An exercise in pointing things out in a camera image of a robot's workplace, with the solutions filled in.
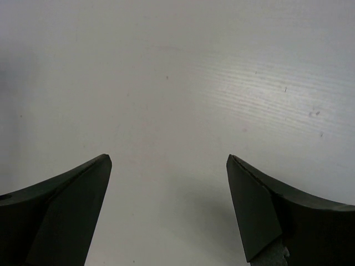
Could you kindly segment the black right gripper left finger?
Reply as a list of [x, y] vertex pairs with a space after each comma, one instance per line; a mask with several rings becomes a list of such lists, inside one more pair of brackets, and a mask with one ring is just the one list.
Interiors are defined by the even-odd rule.
[[102, 154], [1, 195], [1, 265], [84, 265], [111, 168]]

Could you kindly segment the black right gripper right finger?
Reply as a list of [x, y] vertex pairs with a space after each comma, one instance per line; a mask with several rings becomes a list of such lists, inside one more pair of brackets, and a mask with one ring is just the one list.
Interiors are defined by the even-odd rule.
[[228, 182], [251, 265], [353, 265], [354, 206], [311, 195], [230, 155]]

